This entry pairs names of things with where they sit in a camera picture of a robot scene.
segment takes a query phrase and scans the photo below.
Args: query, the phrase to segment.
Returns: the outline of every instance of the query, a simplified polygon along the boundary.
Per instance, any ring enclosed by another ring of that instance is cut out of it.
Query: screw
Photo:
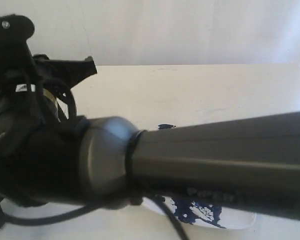
[[[10,28],[10,23],[8,21],[2,21],[2,27],[4,29],[8,29],[8,28]]]
[[[0,133],[0,139],[3,138],[6,135],[5,132]]]

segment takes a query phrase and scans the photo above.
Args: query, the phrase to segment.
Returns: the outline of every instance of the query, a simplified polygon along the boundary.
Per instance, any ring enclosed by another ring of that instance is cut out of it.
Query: white wall
[[[300,0],[0,0],[33,53],[97,65],[298,63]]]

